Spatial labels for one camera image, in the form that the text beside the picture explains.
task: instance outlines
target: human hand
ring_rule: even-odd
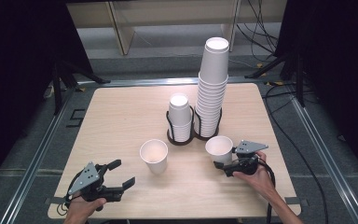
[[[69,205],[68,214],[63,222],[64,224],[84,224],[86,223],[88,217],[91,216],[97,208],[106,204],[105,198],[99,198],[92,202],[86,202],[82,197],[78,197],[79,195],[79,192],[74,194],[74,199]]]
[[[267,160],[267,156],[263,152],[257,151],[256,154],[260,157],[262,161]],[[234,172],[233,175],[239,179],[246,181],[253,189],[255,189],[261,196],[263,196],[267,200],[269,199],[269,196],[271,196],[271,194],[276,192],[266,167],[262,165],[258,165],[257,170],[253,175],[246,175],[243,172]]]

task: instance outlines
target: tripod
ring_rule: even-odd
[[[31,24],[33,31],[31,37],[39,41],[42,53],[52,61],[55,115],[62,108],[60,80],[67,88],[78,85],[73,73],[99,84],[110,82],[93,74],[89,58],[64,2],[20,1],[15,4],[20,4],[20,13],[28,17],[27,22]]]
[[[308,10],[304,20],[300,23],[296,38],[293,45],[289,45],[285,53],[277,57],[274,61],[267,64],[265,67],[260,68],[257,72],[253,73],[250,76],[245,76],[245,78],[258,78],[270,69],[274,68],[280,63],[284,62],[283,69],[281,71],[281,78],[283,80],[289,79],[293,73],[296,74],[296,98],[302,106],[304,105],[303,98],[303,58],[302,54],[306,50],[307,44],[312,38],[313,29],[316,24],[315,15],[317,10],[324,10],[324,7],[318,8],[319,6],[326,6],[326,3],[323,3],[321,0],[314,0],[310,3],[310,6],[298,6],[300,4],[297,1],[288,0],[286,4],[286,9],[284,11],[282,26],[285,23],[290,21],[298,21],[301,14],[304,10]]]

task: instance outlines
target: hand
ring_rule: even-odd
[[[261,160],[267,161],[266,154],[261,151],[256,152]],[[301,224],[301,219],[293,213],[286,202],[281,198],[278,191],[272,184],[269,172],[266,167],[258,165],[253,175],[246,175],[242,172],[234,172],[233,175],[239,179],[246,181],[254,190],[256,190],[263,198],[265,198],[281,218],[283,223]]]
[[[74,199],[69,205],[68,214],[63,222],[64,224],[84,224],[97,208],[106,204],[105,198],[99,198],[92,202],[86,202],[82,197],[77,197],[79,195],[79,192],[74,194]]]
[[[257,151],[256,154],[261,160],[267,161],[267,156],[263,152]],[[276,191],[267,169],[262,165],[258,165],[257,170],[253,175],[246,175],[242,172],[234,172],[233,175],[239,179],[245,180],[253,189],[255,189],[267,200],[269,199],[270,194]]]

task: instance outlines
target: tabletop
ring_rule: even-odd
[[[195,106],[198,85],[102,88],[94,92],[55,196],[63,197],[76,173],[89,162],[107,164],[120,159],[121,166],[106,172],[104,184],[119,187],[135,176],[119,203],[107,203],[94,218],[237,218],[264,217],[267,201],[245,182],[226,177],[214,168],[205,141],[194,138],[185,146],[167,139],[170,96],[185,93]],[[241,140],[268,145],[263,150],[274,171],[277,191],[296,197],[276,136],[260,92],[255,84],[227,84],[219,135],[234,146]],[[153,175],[139,155],[149,139],[164,141],[169,149],[168,167]],[[290,204],[295,214],[299,204]],[[57,204],[48,210],[51,218],[63,218]]]

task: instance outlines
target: paper cup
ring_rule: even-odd
[[[200,77],[202,80],[218,84],[227,78],[229,44],[225,38],[213,37],[206,41],[202,55]]]
[[[164,173],[167,168],[167,145],[158,139],[145,142],[140,149],[140,156],[155,175]]]
[[[190,138],[191,133],[191,121],[183,126],[172,126],[173,127],[173,134],[174,134],[174,141],[175,142],[185,142]],[[170,134],[170,138],[172,137],[172,128],[171,125],[168,125],[168,131]]]
[[[227,85],[227,82],[228,82],[228,75],[226,76],[226,80],[223,81],[222,83],[208,83],[202,79],[202,77],[199,73],[199,86],[208,88],[210,90],[225,88],[225,86]]]
[[[231,139],[218,135],[206,142],[206,151],[212,161],[222,162],[225,165],[232,163],[232,141]]]
[[[175,93],[171,96],[170,106],[174,109],[184,109],[188,106],[188,97],[184,93]]]

